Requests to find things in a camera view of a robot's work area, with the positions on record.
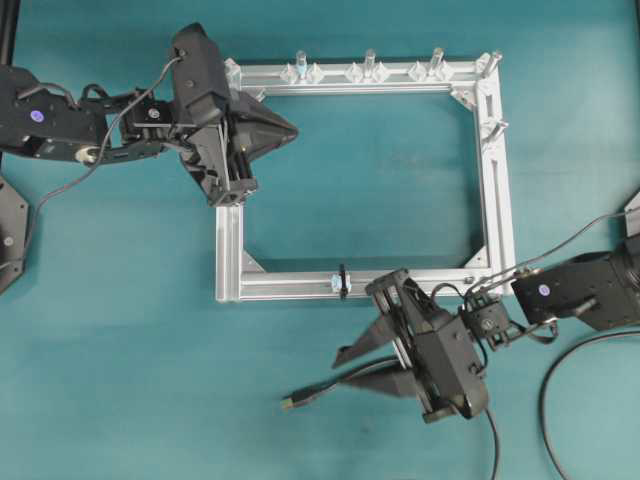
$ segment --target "metal rod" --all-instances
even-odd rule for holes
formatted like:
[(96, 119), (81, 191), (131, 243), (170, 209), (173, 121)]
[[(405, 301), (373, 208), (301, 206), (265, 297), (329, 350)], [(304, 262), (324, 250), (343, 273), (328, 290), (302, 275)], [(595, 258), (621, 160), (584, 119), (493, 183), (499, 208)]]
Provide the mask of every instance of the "metal rod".
[(13, 63), (19, 13), (20, 0), (2, 0), (2, 5), (0, 5), (0, 65)]

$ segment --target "metal bolt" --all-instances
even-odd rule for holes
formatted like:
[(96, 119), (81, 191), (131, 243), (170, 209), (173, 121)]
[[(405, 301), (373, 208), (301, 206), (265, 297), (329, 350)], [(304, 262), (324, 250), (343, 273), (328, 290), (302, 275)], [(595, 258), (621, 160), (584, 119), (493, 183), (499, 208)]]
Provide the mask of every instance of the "metal bolt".
[(491, 318), (483, 318), (482, 321), (480, 322), (480, 327), (485, 331), (488, 332), (489, 330), (492, 330), (493, 327), (495, 327), (496, 324), (493, 321), (493, 319)]
[(431, 55), (431, 61), (429, 61), (429, 72), (428, 75), (432, 76), (436, 73), (436, 69), (442, 63), (442, 59), (444, 58), (444, 50), (440, 47), (433, 50), (433, 55)]
[(307, 54), (302, 50), (296, 53), (296, 69), (300, 78), (307, 77)]
[(484, 67), (484, 70), (482, 71), (482, 75), (480, 76), (482, 78), (489, 77), (493, 73), (493, 71), (498, 67), (498, 63), (500, 63), (500, 60), (502, 60), (502, 52), (496, 50), (491, 54), (491, 58), (489, 58), (489, 61), (487, 62), (487, 66)]
[(489, 145), (496, 140), (498, 140), (503, 134), (504, 131), (509, 127), (509, 122), (505, 122), (504, 120), (499, 120), (496, 123), (496, 126), (493, 128), (491, 133), (487, 138), (484, 139), (484, 144)]
[(373, 74), (373, 67), (376, 63), (376, 51), (373, 48), (364, 54), (364, 78), (370, 78)]

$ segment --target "black cable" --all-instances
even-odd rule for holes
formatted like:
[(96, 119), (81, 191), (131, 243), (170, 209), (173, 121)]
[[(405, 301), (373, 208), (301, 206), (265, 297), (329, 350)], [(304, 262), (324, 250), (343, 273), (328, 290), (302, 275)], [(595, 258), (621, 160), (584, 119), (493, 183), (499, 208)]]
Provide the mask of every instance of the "black cable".
[(102, 88), (97, 83), (90, 83), (82, 89), (82, 95), (80, 96), (80, 99), (88, 99), (91, 92), (95, 92), (100, 98), (109, 98), (109, 94), (104, 88)]
[(491, 473), (491, 480), (497, 480), (498, 478), (498, 470), (500, 468), (500, 434), (498, 433), (498, 426), (496, 425), (496, 419), (491, 413), (491, 410), (488, 408), (484, 411), (487, 414), (487, 419), (489, 419), (489, 425), (491, 426), (491, 431), (493, 432), (493, 444), (494, 444), (494, 455), (493, 455), (493, 472)]
[(487, 369), (487, 367), (489, 366), (489, 355), (487, 355), (487, 349), (484, 348), (484, 345), (480, 341), (480, 337), (475, 332), (475, 330), (473, 328), (470, 328), (469, 331), (471, 332), (471, 335), (473, 335), (473, 338), (476, 339), (476, 342), (478, 343), (478, 346), (480, 347), (480, 351), (482, 352), (483, 364), (482, 364), (482, 369), (478, 372), (478, 374), (480, 374), (480, 373), (484, 372)]
[(564, 362), (567, 358), (569, 358), (576, 351), (580, 350), (582, 347), (586, 347), (587, 345), (592, 345), (594, 343), (600, 343), (600, 342), (617, 339), (617, 338), (639, 337), (639, 336), (640, 336), (640, 330), (631, 330), (628, 332), (608, 333), (606, 335), (600, 335), (597, 337), (589, 338), (587, 340), (583, 340), (582, 342), (577, 343), (576, 345), (571, 347), (569, 350), (564, 352), (562, 355), (560, 355), (558, 358), (556, 358), (556, 360), (551, 364), (551, 367), (549, 367), (549, 370), (547, 370), (547, 373), (545, 374), (544, 379), (542, 380), (542, 385), (540, 386), (540, 394), (538, 396), (538, 417), (540, 420), (540, 429), (542, 430), (542, 439), (544, 440), (544, 446), (546, 447), (547, 452), (549, 453), (549, 457), (551, 457), (553, 466), (556, 468), (556, 470), (564, 480), (570, 480), (571, 477), (569, 477), (567, 472), (564, 470), (564, 468), (560, 464), (560, 461), (558, 460), (558, 457), (553, 448), (553, 445), (551, 445), (551, 439), (549, 438), (549, 431), (547, 428), (547, 415), (546, 415), (545, 401), (546, 401), (546, 395), (547, 395), (547, 388), (549, 386), (549, 381), (551, 380), (551, 377), (555, 373), (556, 369), (562, 364), (562, 362)]
[(18, 100), (25, 100), (27, 98), (29, 98), (32, 95), (35, 95), (36, 93), (42, 91), (42, 90), (46, 90), (47, 88), (52, 88), (55, 90), (60, 90), (63, 94), (64, 94), (64, 98), (67, 99), (67, 103), (69, 104), (69, 106), (71, 108), (73, 108), (74, 110), (79, 110), (80, 106), (76, 103), (76, 101), (73, 99), (73, 95), (71, 95), (71, 92), (69, 90), (67, 90), (66, 88), (64, 88), (61, 85), (58, 85), (57, 83), (51, 83), (51, 82), (41, 82), (36, 84), (35, 86), (28, 88), (26, 90), (23, 90), (22, 92), (18, 93)]
[(0, 270), (8, 267), (12, 263), (22, 262), (23, 260), (25, 260), (25, 258), (27, 256), (27, 252), (29, 251), (29, 246), (31, 245), (31, 241), (33, 240), (33, 233), (35, 232), (36, 226), (38, 224), (37, 223), (38, 222), (38, 215), (40, 214), (40, 210), (42, 209), (42, 207), (49, 200), (51, 200), (52, 198), (60, 195), (61, 193), (66, 192), (67, 190), (69, 190), (69, 189), (75, 187), (76, 185), (78, 185), (79, 183), (82, 183), (83, 181), (85, 181), (87, 178), (89, 178), (98, 169), (98, 167), (101, 165), (101, 163), (102, 163), (102, 161), (104, 159), (105, 151), (107, 149), (107, 144), (111, 140), (111, 135), (113, 134), (113, 130), (120, 123), (120, 120), (122, 120), (122, 118), (127, 113), (129, 113), (138, 103), (140, 103), (147, 96), (149, 96), (151, 94), (151, 92), (153, 92), (153, 90), (155, 90), (157, 88), (157, 86), (160, 85), (160, 83), (162, 83), (164, 78), (167, 76), (167, 73), (169, 72), (169, 69), (171, 68), (171, 66), (174, 63), (178, 62), (180, 59), (181, 59), (180, 57), (175, 57), (175, 58), (172, 58), (171, 60), (169, 60), (164, 65), (164, 67), (162, 68), (162, 71), (160, 72), (160, 76), (156, 79), (156, 81), (153, 82), (153, 84), (148, 89), (146, 89), (144, 92), (142, 92), (142, 94), (140, 94), (140, 96), (138, 96), (129, 105), (127, 105), (120, 113), (118, 113), (118, 115), (116, 115), (116, 118), (113, 119), (113, 121), (109, 125), (109, 129), (107, 130), (107, 133), (105, 134), (104, 138), (102, 139), (102, 143), (100, 145), (100, 151), (98, 152), (98, 157), (96, 158), (96, 161), (91, 165), (91, 167), (89, 167), (89, 169), (85, 173), (80, 175), (78, 178), (76, 178), (76, 179), (74, 179), (74, 180), (72, 180), (72, 181), (70, 181), (68, 183), (65, 183), (64, 185), (62, 185), (59, 188), (56, 188), (55, 190), (52, 190), (51, 192), (47, 193), (44, 197), (42, 197), (40, 199), (40, 201), (36, 205), (36, 208), (35, 208), (32, 216), (31, 216), (31, 221), (29, 223), (29, 229), (27, 231), (27, 237), (26, 237), (26, 240), (24, 242), (24, 253), (22, 254), (22, 256), (20, 258), (16, 258), (14, 260), (8, 260), (7, 262), (4, 262), (2, 265), (0, 265)]
[(438, 292), (443, 288), (450, 288), (451, 290), (455, 291), (461, 299), (464, 300), (464, 296), (462, 295), (462, 293), (460, 293), (460, 290), (458, 289), (458, 287), (456, 287), (453, 283), (443, 282), (443, 283), (439, 283), (438, 285), (433, 287), (433, 290), (431, 290), (431, 300), (433, 302), (436, 301), (436, 295), (438, 295)]
[(364, 373), (378, 367), (393, 366), (399, 363), (400, 361), (395, 355), (377, 358), (375, 360), (371, 360), (370, 362), (363, 363), (362, 365), (358, 365), (357, 367), (354, 367), (351, 370), (333, 377), (330, 380), (325, 380), (324, 382), (319, 382), (293, 391), (282, 399), (282, 408), (284, 410), (288, 410), (290, 408), (298, 408), (304, 405), (308, 405), (309, 403), (315, 401), (321, 395), (329, 393), (330, 391), (335, 389), (340, 383), (353, 380), (354, 378), (357, 378), (360, 375), (363, 375)]

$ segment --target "teal background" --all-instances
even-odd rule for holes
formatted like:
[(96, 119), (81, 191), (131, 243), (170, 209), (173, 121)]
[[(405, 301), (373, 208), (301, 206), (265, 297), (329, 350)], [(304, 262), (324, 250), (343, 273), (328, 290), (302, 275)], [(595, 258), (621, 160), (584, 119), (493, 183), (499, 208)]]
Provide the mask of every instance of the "teal background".
[[(200, 21), (238, 61), (501, 49), (519, 259), (622, 207), (640, 185), (638, 29), (631, 0), (538, 2), (23, 0), (15, 64), (79, 94), (148, 85), (171, 36)], [(168, 98), (169, 84), (159, 90)], [(247, 244), (274, 270), (455, 265), (479, 244), (471, 117), (446, 97), (275, 99), (300, 138), (259, 160)], [(6, 157), (33, 204), (82, 172)], [(425, 426), (415, 401), (339, 389), (290, 413), (375, 317), (367, 301), (219, 305), (214, 212), (166, 154), (99, 170), (52, 201), (28, 272), (0, 299), (0, 478), (483, 479), (484, 417)], [(553, 259), (613, 247), (593, 229)], [(523, 320), (513, 299), (513, 317)], [(555, 478), (535, 417), (550, 347), (493, 355), (502, 478)], [(550, 389), (552, 435), (579, 479), (638, 477), (634, 342), (576, 356)]]

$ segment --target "screw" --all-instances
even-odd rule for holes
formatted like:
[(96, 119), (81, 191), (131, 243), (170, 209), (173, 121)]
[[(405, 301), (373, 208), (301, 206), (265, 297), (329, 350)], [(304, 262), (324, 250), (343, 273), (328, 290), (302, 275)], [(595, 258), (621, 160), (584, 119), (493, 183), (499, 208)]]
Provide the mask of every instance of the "screw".
[(491, 318), (484, 318), (480, 322), (480, 327), (482, 327), (485, 332), (488, 332), (495, 327), (495, 322)]
[(36, 123), (44, 122), (44, 114), (40, 110), (32, 110), (29, 116)]

